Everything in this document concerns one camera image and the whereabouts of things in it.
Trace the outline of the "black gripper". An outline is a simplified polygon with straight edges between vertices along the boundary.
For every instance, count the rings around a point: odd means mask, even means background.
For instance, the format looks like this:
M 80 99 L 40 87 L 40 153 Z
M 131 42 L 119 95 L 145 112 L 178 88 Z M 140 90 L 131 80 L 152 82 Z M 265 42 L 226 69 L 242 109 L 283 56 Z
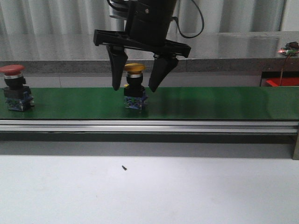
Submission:
M 155 53 L 149 88 L 155 92 L 163 79 L 178 65 L 176 56 L 188 57 L 191 47 L 166 39 L 175 0 L 128 0 L 122 12 L 126 26 L 121 31 L 95 30 L 96 46 L 107 45 L 111 63 L 112 87 L 119 90 L 124 66 L 128 56 L 124 48 Z

